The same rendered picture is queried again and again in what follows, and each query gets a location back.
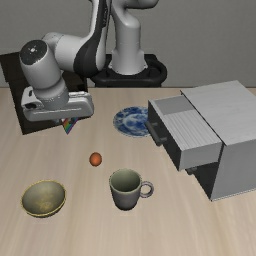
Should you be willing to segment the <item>rainbow cake wedge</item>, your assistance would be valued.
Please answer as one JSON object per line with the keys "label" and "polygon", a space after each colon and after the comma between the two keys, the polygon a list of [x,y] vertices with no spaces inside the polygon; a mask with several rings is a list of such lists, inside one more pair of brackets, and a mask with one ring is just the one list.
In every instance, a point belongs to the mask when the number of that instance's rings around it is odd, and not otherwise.
{"label": "rainbow cake wedge", "polygon": [[66,134],[69,134],[76,122],[78,121],[77,118],[66,118],[62,120],[62,126]]}

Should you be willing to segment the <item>blue and white plate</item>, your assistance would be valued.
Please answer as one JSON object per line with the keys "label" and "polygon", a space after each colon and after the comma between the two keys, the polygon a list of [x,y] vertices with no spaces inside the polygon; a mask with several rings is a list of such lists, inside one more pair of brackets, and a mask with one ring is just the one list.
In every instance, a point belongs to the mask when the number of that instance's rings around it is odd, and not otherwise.
{"label": "blue and white plate", "polygon": [[149,135],[145,122],[148,119],[148,109],[142,106],[132,106],[120,110],[113,118],[114,128],[125,136],[134,138]]}

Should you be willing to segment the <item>orange fruit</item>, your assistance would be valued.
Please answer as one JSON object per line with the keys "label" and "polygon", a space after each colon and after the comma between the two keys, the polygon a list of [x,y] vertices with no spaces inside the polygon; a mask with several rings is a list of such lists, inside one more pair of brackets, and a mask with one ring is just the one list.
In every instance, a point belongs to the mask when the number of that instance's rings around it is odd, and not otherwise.
{"label": "orange fruit", "polygon": [[102,163],[102,156],[98,152],[93,152],[89,157],[89,163],[93,167],[97,167]]}

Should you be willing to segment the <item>grey-green mug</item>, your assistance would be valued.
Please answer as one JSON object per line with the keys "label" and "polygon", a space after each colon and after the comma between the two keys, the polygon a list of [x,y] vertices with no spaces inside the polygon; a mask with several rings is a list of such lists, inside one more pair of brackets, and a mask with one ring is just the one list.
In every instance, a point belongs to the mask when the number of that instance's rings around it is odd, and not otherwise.
{"label": "grey-green mug", "polygon": [[154,192],[154,186],[149,181],[143,181],[141,176],[131,169],[119,169],[109,178],[109,186],[115,206],[123,211],[132,210],[139,198],[148,198]]}

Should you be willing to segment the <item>olive green bowl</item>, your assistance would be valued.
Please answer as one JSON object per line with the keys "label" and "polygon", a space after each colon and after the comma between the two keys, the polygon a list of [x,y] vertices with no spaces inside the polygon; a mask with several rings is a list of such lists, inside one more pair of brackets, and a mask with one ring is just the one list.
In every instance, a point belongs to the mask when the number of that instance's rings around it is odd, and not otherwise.
{"label": "olive green bowl", "polygon": [[54,180],[31,184],[21,197],[21,206],[30,216],[47,218],[60,211],[66,201],[66,190]]}

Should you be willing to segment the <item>grey cabinet drawer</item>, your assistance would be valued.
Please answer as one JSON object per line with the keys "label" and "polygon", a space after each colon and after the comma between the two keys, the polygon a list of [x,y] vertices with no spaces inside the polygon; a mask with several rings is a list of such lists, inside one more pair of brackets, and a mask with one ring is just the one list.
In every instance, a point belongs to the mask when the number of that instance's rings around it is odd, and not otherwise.
{"label": "grey cabinet drawer", "polygon": [[183,95],[149,100],[145,125],[155,144],[164,146],[177,170],[219,159],[222,141]]}

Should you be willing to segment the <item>grey cabinet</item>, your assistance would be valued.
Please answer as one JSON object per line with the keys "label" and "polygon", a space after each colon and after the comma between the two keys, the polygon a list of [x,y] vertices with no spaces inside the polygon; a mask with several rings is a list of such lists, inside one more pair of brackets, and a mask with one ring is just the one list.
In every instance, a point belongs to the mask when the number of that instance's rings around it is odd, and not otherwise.
{"label": "grey cabinet", "polygon": [[222,141],[218,162],[195,177],[212,201],[256,189],[256,96],[237,81],[187,88],[182,94]]}

